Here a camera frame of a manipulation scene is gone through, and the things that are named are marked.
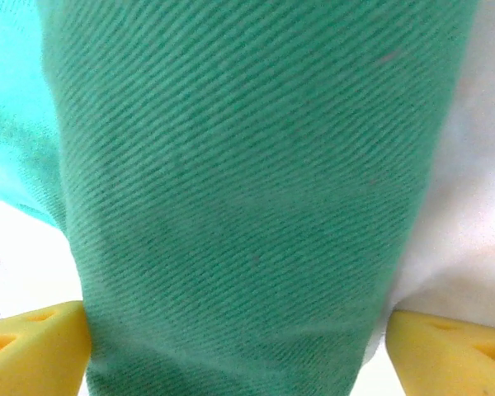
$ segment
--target green fabric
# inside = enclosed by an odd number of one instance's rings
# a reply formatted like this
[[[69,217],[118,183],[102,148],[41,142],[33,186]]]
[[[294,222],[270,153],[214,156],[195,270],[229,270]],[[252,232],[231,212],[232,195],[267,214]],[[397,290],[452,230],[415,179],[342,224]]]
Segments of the green fabric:
[[[68,237],[91,394],[348,394],[475,1],[39,3],[0,1],[0,199]]]

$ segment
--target turquoise fabric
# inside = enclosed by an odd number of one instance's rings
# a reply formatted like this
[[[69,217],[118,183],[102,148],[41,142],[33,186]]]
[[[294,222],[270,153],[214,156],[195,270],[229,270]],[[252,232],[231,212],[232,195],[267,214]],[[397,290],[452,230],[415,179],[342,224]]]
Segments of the turquoise fabric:
[[[68,237],[92,396],[348,394],[475,1],[38,6],[0,1],[0,200]]]

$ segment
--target cloth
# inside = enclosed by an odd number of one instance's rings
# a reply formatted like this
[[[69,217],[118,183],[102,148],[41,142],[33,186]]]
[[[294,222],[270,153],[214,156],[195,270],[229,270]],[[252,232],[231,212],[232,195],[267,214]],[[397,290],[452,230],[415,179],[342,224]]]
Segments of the cloth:
[[[350,392],[475,6],[0,1],[0,200],[70,242],[92,396]]]

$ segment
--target green twill fabric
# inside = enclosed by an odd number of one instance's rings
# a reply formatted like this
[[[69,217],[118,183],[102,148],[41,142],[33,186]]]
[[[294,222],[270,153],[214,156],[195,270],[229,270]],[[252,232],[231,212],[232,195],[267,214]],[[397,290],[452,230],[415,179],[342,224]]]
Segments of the green twill fabric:
[[[350,392],[475,8],[0,0],[0,200],[70,242],[92,396]]]

